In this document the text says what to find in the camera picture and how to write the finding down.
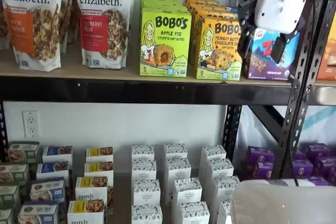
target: electrical outlet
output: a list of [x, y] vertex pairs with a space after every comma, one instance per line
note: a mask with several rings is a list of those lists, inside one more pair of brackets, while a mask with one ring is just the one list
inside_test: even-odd
[[23, 111], [23, 124], [25, 127], [26, 138], [40, 137], [39, 113], [34, 111]]

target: cardboard box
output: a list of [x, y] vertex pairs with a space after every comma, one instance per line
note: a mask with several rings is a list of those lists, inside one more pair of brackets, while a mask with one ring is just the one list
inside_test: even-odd
[[190, 178], [191, 165], [187, 158], [168, 159], [163, 174], [164, 202], [170, 205], [173, 200], [174, 181]]
[[102, 199], [107, 206], [107, 177], [78, 177], [76, 200]]
[[103, 224], [104, 202], [101, 199], [70, 201], [68, 223]]
[[209, 210], [204, 201], [181, 204], [176, 224], [208, 224]]
[[131, 146], [132, 161], [136, 159], [154, 160], [154, 145], [133, 144]]
[[294, 59], [299, 42], [299, 33], [286, 44], [278, 64], [271, 57], [272, 46], [280, 33], [257, 28], [244, 59], [244, 72], [248, 79], [287, 81], [295, 68]]
[[72, 169], [72, 146], [45, 147], [42, 154], [43, 163], [68, 162]]
[[25, 185], [29, 180], [28, 165], [26, 163], [0, 164], [0, 183], [17, 182]]
[[214, 158], [226, 158], [226, 152], [221, 145], [213, 145], [209, 147], [203, 147], [201, 152], [201, 161], [199, 162], [198, 178], [201, 185], [205, 185], [205, 175], [207, 169], [207, 163], [210, 159]]
[[159, 205], [160, 183], [158, 179], [135, 180], [132, 191], [132, 205]]
[[113, 162], [113, 148], [88, 148], [86, 149], [86, 163]]
[[10, 142], [8, 148], [8, 160], [10, 162], [38, 163], [38, 148], [40, 143], [33, 141]]
[[54, 201], [26, 201], [17, 220], [19, 224], [59, 224], [58, 204]]
[[132, 224], [161, 224], [160, 205], [132, 206]]

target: purely elizabeth granola bag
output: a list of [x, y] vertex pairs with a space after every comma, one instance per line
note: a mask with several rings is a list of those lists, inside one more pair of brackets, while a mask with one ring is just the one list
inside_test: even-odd
[[3, 0], [3, 5], [20, 68], [46, 72], [59, 68], [61, 0]]
[[125, 67], [133, 0], [77, 0], [83, 65]]

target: white object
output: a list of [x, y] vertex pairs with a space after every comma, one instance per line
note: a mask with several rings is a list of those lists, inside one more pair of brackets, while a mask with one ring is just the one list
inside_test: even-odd
[[294, 31], [306, 0], [258, 0], [255, 24], [258, 28], [289, 34]]
[[132, 187], [132, 205], [159, 205], [160, 195], [158, 179], [135, 180]]
[[160, 205], [132, 206], [132, 224], [161, 224]]
[[164, 202], [170, 205], [173, 200], [174, 181], [190, 178], [191, 165], [187, 158], [169, 159], [165, 163], [163, 174]]
[[214, 158], [226, 158], [226, 152], [221, 145], [213, 145], [209, 147], [203, 147], [201, 152], [201, 161], [199, 162], [198, 178], [201, 185], [205, 185], [205, 175], [207, 169], [207, 162]]

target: snack box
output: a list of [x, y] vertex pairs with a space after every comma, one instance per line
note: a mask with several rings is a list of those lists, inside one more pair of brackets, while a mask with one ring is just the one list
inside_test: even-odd
[[107, 206], [107, 177], [78, 177], [76, 200], [102, 199]]
[[35, 181], [31, 185], [31, 201], [54, 201], [58, 203], [59, 221], [67, 219], [64, 178]]
[[26, 201], [17, 221], [19, 224], [59, 224], [58, 204], [55, 201]]
[[132, 184], [135, 180], [156, 179], [156, 161], [135, 159], [132, 162]]
[[15, 141], [9, 144], [8, 160], [10, 162], [38, 163], [40, 143], [33, 141]]
[[158, 179], [135, 180], [132, 187], [132, 205], [159, 205], [160, 195]]
[[280, 62], [275, 63], [271, 57], [272, 46], [280, 33], [257, 28], [247, 57], [244, 59], [244, 72], [248, 79], [287, 81], [294, 66], [299, 33], [286, 44]]
[[199, 162], [198, 178], [201, 185], [205, 184], [205, 175], [207, 169], [207, 162], [214, 158], [226, 158], [226, 152], [221, 145], [213, 145], [209, 147], [203, 147], [201, 151], [201, 161]]
[[160, 205], [132, 206], [132, 224], [161, 224], [162, 210]]
[[174, 181], [190, 178], [191, 165], [187, 158], [167, 159], [163, 174], [164, 202], [170, 205], [173, 200]]
[[204, 201], [183, 203], [177, 214], [176, 224], [208, 224], [210, 213]]
[[154, 145], [133, 144], [131, 146], [132, 161], [135, 159], [154, 160]]
[[140, 75], [186, 77], [190, 28], [186, 10], [143, 8]]
[[85, 164], [84, 177], [107, 177], [108, 186], [113, 186], [113, 162]]
[[61, 177], [64, 178], [65, 186], [69, 187], [69, 163], [67, 161], [44, 163], [37, 167], [37, 180]]
[[306, 147], [306, 156], [314, 164], [318, 157], [331, 156], [331, 151], [325, 144], [310, 144]]
[[42, 154], [43, 163], [68, 162], [69, 169], [72, 169], [72, 146], [45, 147]]
[[70, 201], [69, 224], [104, 223], [104, 202], [102, 199]]
[[86, 149], [86, 163], [113, 162], [113, 147]]
[[195, 35], [197, 79], [239, 80], [242, 59], [237, 52], [241, 29], [235, 19], [200, 16]]
[[27, 163], [1, 163], [0, 183], [19, 183], [23, 186], [29, 180]]

